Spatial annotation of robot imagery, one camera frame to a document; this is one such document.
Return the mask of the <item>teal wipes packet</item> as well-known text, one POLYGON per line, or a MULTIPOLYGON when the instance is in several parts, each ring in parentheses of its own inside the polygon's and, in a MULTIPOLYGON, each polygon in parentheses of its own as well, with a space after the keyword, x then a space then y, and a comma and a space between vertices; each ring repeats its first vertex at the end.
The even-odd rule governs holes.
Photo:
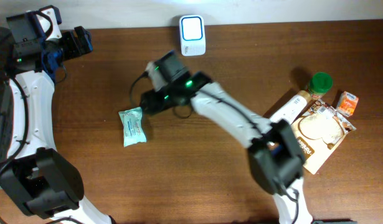
POLYGON ((141 107, 118 112, 123 124, 123 146, 127 147, 139 142, 147 142, 141 122, 143 111, 141 107))

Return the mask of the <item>white cream tube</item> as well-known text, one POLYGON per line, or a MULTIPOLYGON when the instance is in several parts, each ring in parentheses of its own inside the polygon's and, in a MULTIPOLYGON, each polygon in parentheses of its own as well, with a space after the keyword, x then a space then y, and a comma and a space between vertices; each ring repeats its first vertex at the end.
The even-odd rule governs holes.
POLYGON ((269 120, 273 123, 285 120, 288 124, 292 124, 310 100, 311 95, 307 91, 301 90, 277 110, 269 120))

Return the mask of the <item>green round item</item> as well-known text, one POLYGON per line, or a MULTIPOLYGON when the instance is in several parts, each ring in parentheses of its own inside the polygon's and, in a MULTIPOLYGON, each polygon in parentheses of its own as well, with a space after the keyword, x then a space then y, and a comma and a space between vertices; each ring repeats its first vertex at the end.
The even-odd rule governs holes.
POLYGON ((333 86, 332 77, 324 72, 318 72, 309 81, 307 90, 312 99, 318 100, 322 98, 333 86))

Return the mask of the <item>beige brown snack bag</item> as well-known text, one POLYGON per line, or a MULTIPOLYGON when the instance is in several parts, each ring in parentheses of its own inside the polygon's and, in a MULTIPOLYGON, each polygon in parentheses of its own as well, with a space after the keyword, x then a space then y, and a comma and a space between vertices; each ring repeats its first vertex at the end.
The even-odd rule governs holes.
POLYGON ((317 173, 344 138, 356 128, 331 105, 322 100, 315 101, 291 128, 304 152, 304 168, 317 173))

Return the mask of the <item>small orange white box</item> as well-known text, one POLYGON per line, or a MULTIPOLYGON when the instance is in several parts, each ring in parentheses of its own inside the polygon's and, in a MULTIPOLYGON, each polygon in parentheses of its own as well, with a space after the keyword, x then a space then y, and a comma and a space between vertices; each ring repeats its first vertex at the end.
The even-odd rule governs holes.
POLYGON ((352 93, 344 91, 341 93, 337 103, 336 110, 345 117, 350 117, 354 114, 359 98, 352 93))

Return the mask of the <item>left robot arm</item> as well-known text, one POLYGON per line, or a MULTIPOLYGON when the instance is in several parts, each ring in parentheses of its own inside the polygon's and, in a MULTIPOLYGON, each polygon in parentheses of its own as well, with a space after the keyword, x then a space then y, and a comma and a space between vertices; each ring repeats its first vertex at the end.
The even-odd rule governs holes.
POLYGON ((55 6, 7 18, 14 42, 3 68, 0 188, 24 215, 48 223, 113 223, 86 198, 79 171, 55 145, 55 73, 93 50, 87 30, 61 32, 61 22, 55 6))

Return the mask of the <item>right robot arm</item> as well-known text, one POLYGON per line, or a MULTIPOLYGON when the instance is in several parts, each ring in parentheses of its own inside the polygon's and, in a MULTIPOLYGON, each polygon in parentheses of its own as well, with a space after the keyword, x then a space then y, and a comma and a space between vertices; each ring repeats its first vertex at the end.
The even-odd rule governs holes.
POLYGON ((273 122, 249 110, 210 76, 191 74, 173 51, 149 62, 143 75, 153 85, 141 95, 143 113, 190 106, 245 148, 251 176, 273 197, 280 223, 313 222, 303 193, 306 159, 289 123, 273 122))

